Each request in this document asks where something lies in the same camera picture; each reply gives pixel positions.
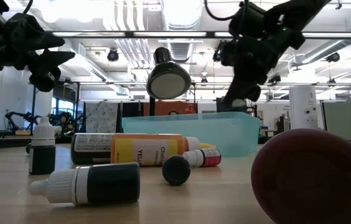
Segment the table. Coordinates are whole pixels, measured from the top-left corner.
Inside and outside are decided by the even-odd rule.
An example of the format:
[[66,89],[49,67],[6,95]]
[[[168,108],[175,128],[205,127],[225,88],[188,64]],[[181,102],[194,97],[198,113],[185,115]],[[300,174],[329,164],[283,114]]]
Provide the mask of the table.
[[[141,168],[141,196],[136,203],[99,207],[49,204],[30,195],[29,157],[24,147],[0,149],[0,224],[12,223],[273,223],[256,202],[250,185],[254,154],[223,159],[218,167],[193,169],[182,186],[171,187],[160,167]],[[73,167],[68,145],[57,145],[55,169]]]

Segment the white cylinder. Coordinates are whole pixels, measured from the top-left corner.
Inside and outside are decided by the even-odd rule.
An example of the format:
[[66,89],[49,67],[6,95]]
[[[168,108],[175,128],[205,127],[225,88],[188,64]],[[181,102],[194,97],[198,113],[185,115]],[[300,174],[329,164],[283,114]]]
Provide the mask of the white cylinder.
[[318,129],[315,86],[292,86],[289,89],[291,129]]

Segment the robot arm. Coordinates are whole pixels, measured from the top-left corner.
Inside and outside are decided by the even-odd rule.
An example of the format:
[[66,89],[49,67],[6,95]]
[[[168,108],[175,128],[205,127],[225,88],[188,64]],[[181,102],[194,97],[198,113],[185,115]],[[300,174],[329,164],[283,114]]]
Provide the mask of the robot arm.
[[[257,101],[261,94],[259,85],[265,83],[267,73],[288,47],[301,47],[305,41],[303,28],[329,2],[290,0],[268,11],[251,2],[241,2],[240,10],[229,17],[229,33],[234,38],[222,43],[220,53],[221,63],[232,66],[235,74],[223,102],[230,105],[235,99]],[[205,7],[209,11],[207,0]]]
[[[40,91],[48,92],[58,83],[58,66],[73,58],[73,52],[51,52],[48,48],[62,46],[65,41],[46,34],[35,17],[17,13],[8,21],[2,17],[9,7],[0,0],[0,70],[12,66],[23,70],[27,66],[32,75],[29,81]],[[35,50],[44,49],[38,55]]]
[[14,120],[12,119],[12,116],[13,115],[18,115],[18,116],[21,116],[23,117],[25,114],[22,114],[22,113],[17,113],[17,112],[9,112],[5,115],[5,117],[8,119],[8,121],[11,123],[11,126],[12,126],[12,132],[15,132],[17,130],[19,130],[19,127],[18,125],[15,124]]

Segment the red ball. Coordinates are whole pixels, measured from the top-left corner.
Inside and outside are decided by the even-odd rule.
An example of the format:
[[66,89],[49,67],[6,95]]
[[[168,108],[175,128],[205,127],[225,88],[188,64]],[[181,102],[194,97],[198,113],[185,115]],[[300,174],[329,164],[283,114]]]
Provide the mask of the red ball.
[[351,142],[295,129],[269,140],[251,170],[258,203],[276,223],[351,223]]

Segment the label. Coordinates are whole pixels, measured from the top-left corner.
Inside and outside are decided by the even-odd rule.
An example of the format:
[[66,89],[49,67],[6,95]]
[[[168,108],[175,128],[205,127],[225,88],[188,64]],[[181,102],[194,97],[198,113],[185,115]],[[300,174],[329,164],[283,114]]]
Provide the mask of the label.
[[76,135],[75,152],[110,152],[111,134],[78,134]]
[[29,151],[29,173],[33,171],[33,152],[34,149],[31,147]]
[[205,161],[203,163],[204,167],[217,166],[221,162],[220,151],[216,148],[211,149],[201,149],[204,154]]
[[178,144],[174,139],[116,139],[114,150],[114,163],[161,166],[167,158],[177,155]]

